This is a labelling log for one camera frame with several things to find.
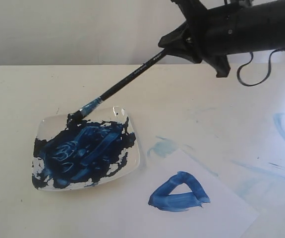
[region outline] paintbrush handle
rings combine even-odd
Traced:
[[[80,110],[73,114],[68,115],[67,119],[67,126],[71,124],[72,122],[77,122],[82,120],[84,117],[88,116],[96,107],[98,107],[103,101],[111,97],[113,94],[121,90],[123,87],[125,87],[128,83],[133,81],[135,78],[137,78],[139,75],[141,75],[143,72],[148,70],[151,66],[155,65],[158,61],[160,61],[163,57],[167,55],[167,50],[164,49],[160,53],[158,53],[156,56],[151,58],[149,61],[145,62],[142,66],[137,68],[135,71],[133,71],[130,75],[128,75],[126,78],[115,84],[113,87],[108,89],[105,93],[103,93],[100,97],[96,98],[95,100],[91,101],[90,103],[83,106]]]

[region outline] white plate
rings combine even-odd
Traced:
[[[124,109],[95,110],[66,128],[67,115],[44,119],[35,140],[32,182],[39,190],[73,190],[124,176],[140,163]]]

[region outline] white paper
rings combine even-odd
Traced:
[[[161,211],[148,205],[150,195],[178,171],[192,174],[211,202],[185,212]],[[104,192],[103,206],[89,217],[90,237],[239,238],[258,214],[217,178],[178,150],[139,176],[122,179],[117,193]],[[173,193],[190,192],[183,185]]]

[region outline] white table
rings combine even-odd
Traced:
[[[156,158],[147,151],[161,141],[157,136],[170,139],[163,150],[184,150],[260,213],[244,238],[282,238],[285,141],[273,115],[285,113],[285,64],[275,64],[271,78],[254,88],[236,81],[237,67],[229,78],[217,79],[205,64],[157,65],[101,108],[127,109],[141,168]],[[266,67],[250,65],[243,77],[261,79]],[[43,118],[75,111],[135,68],[0,66],[0,238],[90,237],[84,218],[90,216],[88,191],[96,188],[37,191],[31,183],[33,142]]]

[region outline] cable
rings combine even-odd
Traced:
[[[250,52],[250,55],[251,55],[250,61],[249,61],[248,63],[245,63],[245,64],[243,64],[242,66],[240,66],[240,67],[238,68],[238,70],[237,70],[237,79],[238,79],[239,83],[241,83],[243,86],[246,86],[246,87],[253,87],[253,86],[257,86],[257,85],[262,84],[263,82],[265,82],[265,81],[270,77],[271,70],[272,70],[272,66],[271,66],[271,56],[272,56],[274,53],[280,52],[280,51],[282,51],[282,50],[279,50],[279,49],[278,49],[278,50],[275,50],[275,51],[272,51],[272,52],[271,52],[271,54],[270,54],[270,56],[269,56],[269,61],[268,61],[268,73],[267,73],[266,77],[265,77],[263,80],[261,80],[259,83],[256,83],[256,84],[247,84],[247,83],[244,83],[244,82],[242,81],[242,79],[241,79],[241,76],[240,76],[240,72],[241,72],[242,68],[244,68],[246,65],[249,65],[249,64],[252,62],[253,58],[254,58],[253,53]]]

